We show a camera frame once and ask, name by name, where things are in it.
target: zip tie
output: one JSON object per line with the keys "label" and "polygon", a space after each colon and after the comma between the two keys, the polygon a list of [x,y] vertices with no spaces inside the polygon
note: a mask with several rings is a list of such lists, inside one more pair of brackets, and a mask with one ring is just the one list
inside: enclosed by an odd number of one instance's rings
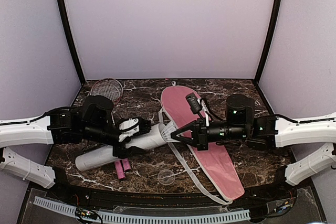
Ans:
{"label": "zip tie", "polygon": [[26,174],[26,176],[24,176],[24,177],[22,178],[22,180],[26,180],[26,178],[28,177],[28,175],[30,174],[30,171],[31,171],[31,169],[32,169],[32,161],[31,161],[30,159],[28,159],[28,160],[29,160],[28,173]]}
{"label": "zip tie", "polygon": [[163,123],[163,109],[162,108],[159,111],[159,122]]}

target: purple wall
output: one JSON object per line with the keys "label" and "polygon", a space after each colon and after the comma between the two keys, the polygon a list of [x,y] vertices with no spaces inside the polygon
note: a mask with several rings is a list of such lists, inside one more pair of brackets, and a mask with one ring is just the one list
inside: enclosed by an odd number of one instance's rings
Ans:
{"label": "purple wall", "polygon": [[273,0],[66,0],[87,79],[253,78]]}
{"label": "purple wall", "polygon": [[[336,111],[336,0],[282,0],[261,88],[275,112],[293,118]],[[298,159],[319,145],[297,145]],[[336,222],[336,173],[313,176],[330,223]]]}
{"label": "purple wall", "polygon": [[[0,0],[0,119],[70,105],[80,88],[56,0]],[[44,163],[50,146],[13,149]],[[0,172],[1,223],[13,224],[27,182]]]}

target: white cylinder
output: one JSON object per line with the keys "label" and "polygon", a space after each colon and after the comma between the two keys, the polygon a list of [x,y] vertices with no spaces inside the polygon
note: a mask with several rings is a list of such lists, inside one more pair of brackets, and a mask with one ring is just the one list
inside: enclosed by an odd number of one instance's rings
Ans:
{"label": "white cylinder", "polygon": [[[161,136],[163,129],[163,123],[152,126],[152,130],[148,134],[133,137],[129,143],[126,143],[126,148],[136,146],[144,150],[151,150],[166,144]],[[113,156],[113,146],[106,145],[92,152],[78,156],[75,163],[77,169],[83,172],[113,163],[117,160],[119,160],[119,158]]]}

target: pink racket cover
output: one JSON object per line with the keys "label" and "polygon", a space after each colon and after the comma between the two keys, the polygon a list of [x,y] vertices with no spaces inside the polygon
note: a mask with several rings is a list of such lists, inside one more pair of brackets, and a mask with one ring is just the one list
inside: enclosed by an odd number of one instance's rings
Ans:
{"label": "pink racket cover", "polygon": [[[198,118],[198,115],[194,115],[190,110],[185,98],[192,92],[200,98],[196,91],[184,86],[168,87],[161,94],[161,106],[165,114],[175,122],[177,128]],[[184,135],[191,137],[190,132],[186,132]],[[223,145],[209,143],[208,151],[197,151],[197,148],[189,147],[207,177],[225,199],[234,200],[244,194],[244,188]]]}

